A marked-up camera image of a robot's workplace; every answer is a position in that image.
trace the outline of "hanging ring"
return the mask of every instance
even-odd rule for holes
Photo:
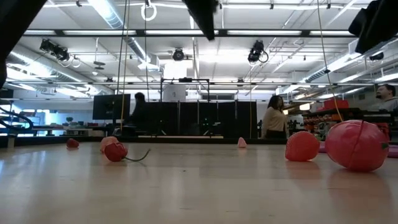
[[[146,14],[145,14],[145,11],[146,11],[146,9],[149,8],[149,7],[151,7],[151,8],[154,9],[154,13],[153,13],[153,15],[152,15],[151,17],[147,18],[147,17],[146,17]],[[154,6],[154,5],[146,6],[145,4],[142,5],[142,7],[141,7],[141,16],[142,16],[142,19],[143,19],[143,20],[145,20],[145,21],[152,21],[152,20],[155,19],[156,15],[157,15],[156,6]]]

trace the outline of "beige jacket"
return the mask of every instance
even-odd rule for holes
[[[262,133],[261,138],[265,138],[267,130],[272,131],[285,131],[286,136],[289,136],[289,129],[287,127],[287,118],[279,110],[270,107],[267,109],[262,119]]]

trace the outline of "man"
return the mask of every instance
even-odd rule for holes
[[[377,89],[376,98],[382,100],[379,110],[397,112],[398,98],[396,97],[396,88],[392,85],[382,85]]]
[[[145,95],[143,93],[136,93],[134,95],[136,99],[136,107],[132,112],[132,115],[128,117],[124,122],[126,124],[133,124],[137,126],[137,129],[142,129],[146,122],[146,110],[145,110]]]

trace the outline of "pink mat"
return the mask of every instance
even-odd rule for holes
[[[321,142],[321,146],[319,148],[319,152],[326,153],[325,142]],[[390,157],[390,158],[398,158],[398,145],[390,145],[388,157]]]

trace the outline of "woman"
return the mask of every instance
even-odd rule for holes
[[[283,112],[284,101],[280,96],[272,96],[262,119],[261,138],[286,139],[289,135],[287,118]]]

